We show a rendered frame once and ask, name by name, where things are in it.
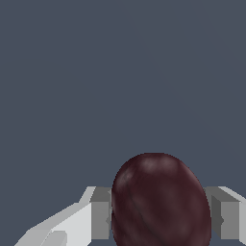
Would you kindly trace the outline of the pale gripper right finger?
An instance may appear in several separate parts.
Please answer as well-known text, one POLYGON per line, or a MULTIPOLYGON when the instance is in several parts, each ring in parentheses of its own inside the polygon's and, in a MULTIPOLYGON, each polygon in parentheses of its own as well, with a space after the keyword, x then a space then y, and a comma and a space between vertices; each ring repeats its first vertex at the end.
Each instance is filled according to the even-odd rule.
POLYGON ((246 198, 226 186, 207 186, 204 191, 211 228, 221 239, 236 239, 246 245, 246 198))

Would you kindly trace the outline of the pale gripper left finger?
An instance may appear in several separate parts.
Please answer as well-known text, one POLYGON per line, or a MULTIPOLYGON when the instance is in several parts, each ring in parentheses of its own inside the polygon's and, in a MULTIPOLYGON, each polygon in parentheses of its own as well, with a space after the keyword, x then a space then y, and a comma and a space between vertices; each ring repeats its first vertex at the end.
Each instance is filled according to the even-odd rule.
POLYGON ((28 230, 14 246, 88 246, 109 239, 111 188, 88 186, 80 201, 28 230))

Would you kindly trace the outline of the dark red plum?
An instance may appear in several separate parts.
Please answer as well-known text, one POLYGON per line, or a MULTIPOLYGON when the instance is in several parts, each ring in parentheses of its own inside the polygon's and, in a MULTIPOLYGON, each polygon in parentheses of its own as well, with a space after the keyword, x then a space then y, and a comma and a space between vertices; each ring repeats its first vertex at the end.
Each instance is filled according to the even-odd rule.
POLYGON ((209 246, 205 191, 171 155, 146 153, 126 161, 113 181, 111 204, 117 246, 209 246))

